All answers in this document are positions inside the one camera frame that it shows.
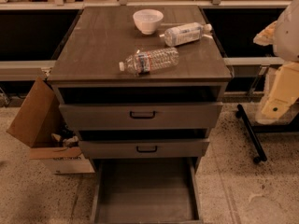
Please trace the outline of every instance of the drawer cabinet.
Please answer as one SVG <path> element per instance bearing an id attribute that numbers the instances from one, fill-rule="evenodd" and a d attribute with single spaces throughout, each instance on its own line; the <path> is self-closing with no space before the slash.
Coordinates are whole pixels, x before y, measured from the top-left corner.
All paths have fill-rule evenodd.
<path id="1" fill-rule="evenodd" d="M 179 46 L 174 69 L 122 73 L 129 54 L 164 48 L 170 24 L 205 23 L 196 6 L 149 7 L 164 23 L 142 35 L 141 8 L 85 7 L 48 81 L 97 168 L 92 223 L 202 223 L 194 175 L 231 75 L 212 36 Z"/>

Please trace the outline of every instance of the caster wheel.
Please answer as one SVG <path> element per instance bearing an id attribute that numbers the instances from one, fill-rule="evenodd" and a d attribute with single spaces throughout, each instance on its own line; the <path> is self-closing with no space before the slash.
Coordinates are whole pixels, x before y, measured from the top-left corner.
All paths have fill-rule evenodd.
<path id="1" fill-rule="evenodd" d="M 241 116 L 241 112 L 240 111 L 236 111 L 235 112 L 235 116 L 240 119 L 242 116 Z"/>
<path id="2" fill-rule="evenodd" d="M 253 159 L 253 162 L 254 162 L 255 164 L 259 164 L 259 163 L 261 162 L 261 158 L 260 158 L 260 157 L 255 157 L 255 158 Z"/>

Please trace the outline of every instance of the white bottle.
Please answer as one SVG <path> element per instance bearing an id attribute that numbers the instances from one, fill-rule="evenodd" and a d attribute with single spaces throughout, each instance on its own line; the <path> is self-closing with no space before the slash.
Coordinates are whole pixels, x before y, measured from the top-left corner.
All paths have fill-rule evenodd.
<path id="1" fill-rule="evenodd" d="M 178 51 L 176 48 L 156 49 L 129 56 L 124 63 L 120 63 L 120 70 L 138 75 L 177 64 Z"/>
<path id="2" fill-rule="evenodd" d="M 175 47 L 181 44 L 199 40 L 204 33 L 204 30 L 210 31 L 210 24 L 202 25 L 198 22 L 193 22 L 173 28 L 169 28 L 164 33 L 164 40 L 167 46 Z"/>

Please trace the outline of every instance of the open cardboard box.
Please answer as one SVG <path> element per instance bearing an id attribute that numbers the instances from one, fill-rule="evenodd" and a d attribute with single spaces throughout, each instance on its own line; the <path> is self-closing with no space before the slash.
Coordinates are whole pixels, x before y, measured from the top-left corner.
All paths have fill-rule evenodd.
<path id="1" fill-rule="evenodd" d="M 41 160 L 54 174 L 93 173 L 79 147 L 56 147 L 52 141 L 64 122 L 58 106 L 52 89 L 38 77 L 7 132 L 30 148 L 29 159 Z"/>

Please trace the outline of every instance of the box flap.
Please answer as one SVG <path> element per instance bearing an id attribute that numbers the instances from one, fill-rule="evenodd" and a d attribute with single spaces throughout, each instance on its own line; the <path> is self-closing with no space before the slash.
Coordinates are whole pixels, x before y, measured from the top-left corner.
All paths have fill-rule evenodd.
<path id="1" fill-rule="evenodd" d="M 52 147 L 63 121 L 53 90 L 38 77 L 7 132 L 28 147 Z"/>
<path id="2" fill-rule="evenodd" d="M 76 158 L 82 153 L 80 147 L 40 147 L 30 148 L 30 160 L 46 160 L 58 158 Z"/>

